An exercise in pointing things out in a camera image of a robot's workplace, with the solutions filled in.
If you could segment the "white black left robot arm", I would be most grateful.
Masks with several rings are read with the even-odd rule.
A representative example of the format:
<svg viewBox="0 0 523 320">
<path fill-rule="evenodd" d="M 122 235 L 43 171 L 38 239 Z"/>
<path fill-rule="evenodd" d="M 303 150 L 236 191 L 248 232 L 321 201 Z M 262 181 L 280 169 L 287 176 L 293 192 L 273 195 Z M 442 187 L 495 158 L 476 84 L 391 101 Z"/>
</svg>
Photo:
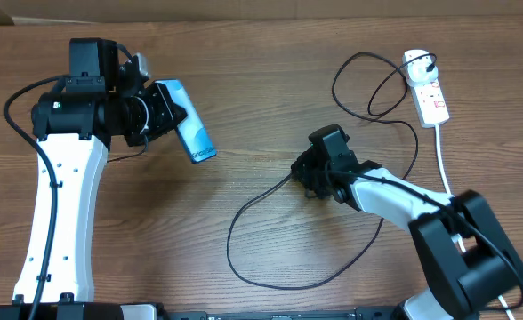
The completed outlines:
<svg viewBox="0 0 523 320">
<path fill-rule="evenodd" d="M 145 58 L 115 41 L 72 39 L 69 72 L 48 84 L 25 135 L 38 156 L 27 256 L 0 319 L 158 319 L 158 303 L 94 298 L 94 211 L 111 141 L 121 136 L 146 150 L 176 132 L 193 163 L 214 156 L 215 147 L 181 81 L 153 79 Z"/>
</svg>

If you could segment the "Samsung Galaxy smartphone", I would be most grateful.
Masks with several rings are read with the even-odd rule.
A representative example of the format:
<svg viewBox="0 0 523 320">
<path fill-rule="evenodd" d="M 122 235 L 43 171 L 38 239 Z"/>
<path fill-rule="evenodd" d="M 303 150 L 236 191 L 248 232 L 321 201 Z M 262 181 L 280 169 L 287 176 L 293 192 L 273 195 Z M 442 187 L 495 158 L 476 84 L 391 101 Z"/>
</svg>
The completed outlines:
<svg viewBox="0 0 523 320">
<path fill-rule="evenodd" d="M 175 128 L 182 146 L 192 163 L 197 164 L 217 155 L 206 128 L 192 104 L 182 82 L 178 79 L 156 80 L 174 105 L 181 107 L 187 116 Z"/>
</svg>

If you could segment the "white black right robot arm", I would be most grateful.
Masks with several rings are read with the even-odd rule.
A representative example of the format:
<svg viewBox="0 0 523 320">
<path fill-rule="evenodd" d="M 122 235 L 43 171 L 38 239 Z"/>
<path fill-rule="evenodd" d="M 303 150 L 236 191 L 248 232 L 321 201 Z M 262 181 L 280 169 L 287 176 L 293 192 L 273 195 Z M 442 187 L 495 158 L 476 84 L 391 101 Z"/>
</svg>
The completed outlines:
<svg viewBox="0 0 523 320">
<path fill-rule="evenodd" d="M 291 170 L 317 197 L 378 215 L 413 239 L 428 287 L 394 310 L 396 319 L 476 319 L 507 291 L 523 290 L 523 262 L 486 199 L 418 187 L 373 161 L 360 162 L 338 124 L 309 136 Z"/>
</svg>

